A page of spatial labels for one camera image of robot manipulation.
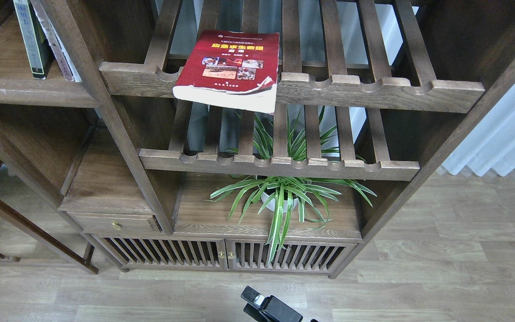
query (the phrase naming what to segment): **laminate wood floor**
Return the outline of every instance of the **laminate wood floor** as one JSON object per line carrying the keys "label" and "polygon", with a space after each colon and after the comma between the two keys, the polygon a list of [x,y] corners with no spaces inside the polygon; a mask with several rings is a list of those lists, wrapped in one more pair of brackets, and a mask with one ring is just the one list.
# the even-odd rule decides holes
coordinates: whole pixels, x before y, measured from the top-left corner
{"label": "laminate wood floor", "polygon": [[[0,198],[84,247],[17,178],[0,176]],[[0,236],[13,227],[0,221]],[[52,256],[19,234],[0,251]],[[515,322],[515,178],[437,174],[335,280],[135,269],[100,254],[99,275],[76,267],[0,265],[0,321],[252,321],[240,294],[251,285],[320,322]]]}

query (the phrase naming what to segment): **black device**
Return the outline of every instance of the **black device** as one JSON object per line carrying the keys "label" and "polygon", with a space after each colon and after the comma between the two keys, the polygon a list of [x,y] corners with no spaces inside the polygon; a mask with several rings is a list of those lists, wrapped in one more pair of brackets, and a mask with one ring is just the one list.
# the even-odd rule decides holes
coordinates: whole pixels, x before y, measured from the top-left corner
{"label": "black device", "polygon": [[258,322],[301,322],[303,316],[282,302],[277,297],[265,297],[255,289],[247,286],[241,293],[248,304],[244,312]]}

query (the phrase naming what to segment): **red book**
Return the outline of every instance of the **red book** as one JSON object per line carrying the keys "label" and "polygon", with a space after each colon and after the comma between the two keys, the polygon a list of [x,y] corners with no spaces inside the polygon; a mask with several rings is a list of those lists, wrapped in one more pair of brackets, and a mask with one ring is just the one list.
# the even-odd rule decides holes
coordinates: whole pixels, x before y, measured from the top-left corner
{"label": "red book", "polygon": [[278,56],[278,33],[204,30],[172,92],[181,100],[273,113]]}

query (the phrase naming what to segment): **green book spine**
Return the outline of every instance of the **green book spine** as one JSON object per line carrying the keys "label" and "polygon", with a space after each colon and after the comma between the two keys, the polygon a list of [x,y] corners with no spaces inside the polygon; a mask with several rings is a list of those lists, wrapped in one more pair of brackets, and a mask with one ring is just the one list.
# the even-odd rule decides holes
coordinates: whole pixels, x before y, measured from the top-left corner
{"label": "green book spine", "polygon": [[37,16],[35,16],[31,2],[29,0],[13,0],[13,3],[31,65],[31,73],[36,79],[45,79],[51,62],[51,47],[49,47]]}

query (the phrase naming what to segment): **wooden drawer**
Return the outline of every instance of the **wooden drawer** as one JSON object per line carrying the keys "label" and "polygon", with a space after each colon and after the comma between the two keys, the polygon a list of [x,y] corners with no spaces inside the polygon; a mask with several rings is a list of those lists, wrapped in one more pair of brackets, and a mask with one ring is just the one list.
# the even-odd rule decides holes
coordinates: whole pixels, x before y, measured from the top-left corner
{"label": "wooden drawer", "polygon": [[152,215],[96,214],[68,212],[82,227],[84,233],[108,233],[126,235],[130,233],[159,232],[159,225]]}

